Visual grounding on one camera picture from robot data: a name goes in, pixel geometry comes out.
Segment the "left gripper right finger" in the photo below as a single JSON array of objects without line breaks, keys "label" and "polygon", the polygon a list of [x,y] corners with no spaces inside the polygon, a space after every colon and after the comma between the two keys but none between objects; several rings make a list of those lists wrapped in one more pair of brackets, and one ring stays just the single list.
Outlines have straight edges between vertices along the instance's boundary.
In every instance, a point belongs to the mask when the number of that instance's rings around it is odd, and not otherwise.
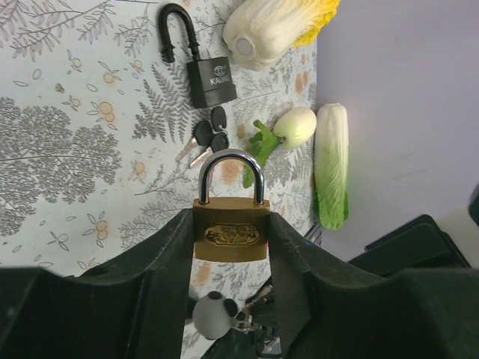
[{"label": "left gripper right finger", "polygon": [[269,217],[269,261],[285,358],[476,358],[478,271],[383,278]]}]

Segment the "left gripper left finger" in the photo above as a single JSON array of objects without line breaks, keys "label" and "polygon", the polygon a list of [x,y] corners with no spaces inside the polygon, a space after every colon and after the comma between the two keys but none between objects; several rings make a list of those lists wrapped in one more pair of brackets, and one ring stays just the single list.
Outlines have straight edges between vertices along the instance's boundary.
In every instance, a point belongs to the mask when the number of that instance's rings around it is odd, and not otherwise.
[{"label": "left gripper left finger", "polygon": [[194,246],[192,211],[74,277],[1,270],[3,358],[178,358]]}]

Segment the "small brass padlock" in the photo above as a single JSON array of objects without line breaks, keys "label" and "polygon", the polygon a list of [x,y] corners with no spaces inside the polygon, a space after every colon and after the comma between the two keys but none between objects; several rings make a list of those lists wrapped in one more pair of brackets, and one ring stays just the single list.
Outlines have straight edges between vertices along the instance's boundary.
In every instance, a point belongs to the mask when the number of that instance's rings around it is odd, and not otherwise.
[{"label": "small brass padlock", "polygon": [[[254,196],[211,197],[211,171],[227,159],[243,162],[254,178]],[[270,204],[264,198],[264,176],[255,157],[242,150],[221,150],[203,164],[198,198],[193,202],[195,257],[218,263],[264,260],[268,248]]]}]

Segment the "black key bunch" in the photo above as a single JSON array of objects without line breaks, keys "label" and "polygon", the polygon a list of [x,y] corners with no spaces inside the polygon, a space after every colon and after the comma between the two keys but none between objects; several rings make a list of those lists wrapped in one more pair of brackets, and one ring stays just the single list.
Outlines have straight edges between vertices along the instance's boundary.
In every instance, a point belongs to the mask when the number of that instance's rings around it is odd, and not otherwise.
[{"label": "black key bunch", "polygon": [[209,120],[202,120],[195,125],[192,137],[175,160],[181,162],[194,148],[204,147],[204,152],[189,164],[189,167],[193,168],[212,154],[229,148],[230,143],[226,129],[226,112],[223,107],[216,106],[210,111]]}]

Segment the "black padlock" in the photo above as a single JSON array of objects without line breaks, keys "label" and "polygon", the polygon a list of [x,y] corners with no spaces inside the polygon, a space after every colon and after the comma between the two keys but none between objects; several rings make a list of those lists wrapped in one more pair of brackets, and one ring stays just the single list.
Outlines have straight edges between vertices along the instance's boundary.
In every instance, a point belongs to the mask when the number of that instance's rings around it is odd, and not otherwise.
[{"label": "black padlock", "polygon": [[157,15],[157,29],[162,44],[163,61],[168,64],[175,62],[174,45],[168,30],[168,16],[171,14],[179,16],[183,21],[192,53],[192,61],[186,65],[186,69],[193,107],[211,108],[235,100],[237,89],[232,79],[228,58],[201,58],[191,16],[186,9],[175,3],[164,5]]}]

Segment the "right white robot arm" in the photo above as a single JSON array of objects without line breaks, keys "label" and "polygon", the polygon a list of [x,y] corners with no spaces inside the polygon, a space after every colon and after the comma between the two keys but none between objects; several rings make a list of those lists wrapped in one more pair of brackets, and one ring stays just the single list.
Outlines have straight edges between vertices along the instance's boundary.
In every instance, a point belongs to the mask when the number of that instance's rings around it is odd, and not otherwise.
[{"label": "right white robot arm", "polygon": [[473,269],[466,252],[430,215],[420,215],[364,248],[351,259],[358,269],[390,277],[405,269]]}]

